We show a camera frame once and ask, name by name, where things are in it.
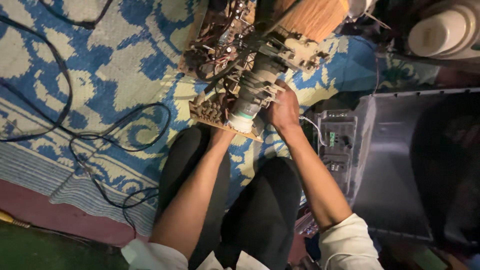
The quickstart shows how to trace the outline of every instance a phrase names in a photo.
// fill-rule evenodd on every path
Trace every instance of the white shirt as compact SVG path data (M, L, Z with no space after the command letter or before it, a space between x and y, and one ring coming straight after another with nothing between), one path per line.
M381 270L367 224L356 214L320 235L321 266L324 270ZM188 260L179 251L160 244L135 239L122 249L131 270L187 270ZM197 270L223 270L213 251ZM237 270L268 270L243 252Z

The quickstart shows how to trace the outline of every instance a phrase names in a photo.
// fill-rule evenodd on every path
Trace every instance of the black pants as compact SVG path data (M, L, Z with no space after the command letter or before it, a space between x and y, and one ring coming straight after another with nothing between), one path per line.
M178 134L160 178L156 220L205 153L209 139L208 128L192 127ZM189 269L195 270L212 251L223 267L234 267L243 250L270 270L284 270L301 195L295 164L286 158L267 161L225 213L229 180L226 153Z

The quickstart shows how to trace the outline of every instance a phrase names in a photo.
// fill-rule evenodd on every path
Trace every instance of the patterned carpet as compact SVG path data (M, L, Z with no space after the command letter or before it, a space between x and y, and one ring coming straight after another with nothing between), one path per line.
M105 0L49 0L51 7L74 20L96 19ZM44 34L66 60L73 83L72 110L63 125L75 132L101 133L139 104L160 101L172 112L165 135L149 149L128 153L101 141L77 141L75 150L102 181L107 195L122 202L127 194L158 185L175 135L191 126L188 100L205 84L176 71L197 0L114 0L95 30L66 24L36 0L0 0L0 13ZM372 50L364 43L331 35L322 46L331 59L314 74L288 72L302 110L339 91L370 90L376 85ZM379 60L380 88L415 84L415 68ZM57 119L68 87L45 43L0 23L0 77L15 85L45 114ZM50 124L17 97L0 91L0 134L3 138L45 130ZM114 131L125 146L150 142L166 122L164 110L147 110ZM228 205L255 175L260 157L289 156L271 126L264 143L237 136L229 148L231 184ZM70 137L61 130L20 143L0 144L0 179L69 203L85 212L125 222L108 205L74 162ZM156 209L151 199L129 210L137 230L149 235Z

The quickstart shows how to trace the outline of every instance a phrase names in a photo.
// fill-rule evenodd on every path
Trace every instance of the green floor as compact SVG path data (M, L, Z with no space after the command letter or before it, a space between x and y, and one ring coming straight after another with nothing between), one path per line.
M0 254L2 270L128 269L127 262L117 248L92 248L63 236L24 229L1 221Z

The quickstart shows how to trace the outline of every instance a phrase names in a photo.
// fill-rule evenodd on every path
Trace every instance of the white sleeve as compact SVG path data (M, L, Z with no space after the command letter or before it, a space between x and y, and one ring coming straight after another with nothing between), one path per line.
M130 270L187 270L187 258L178 250L156 243L132 240L121 249Z
M381 270L365 221L352 214L320 235L321 265L325 270Z

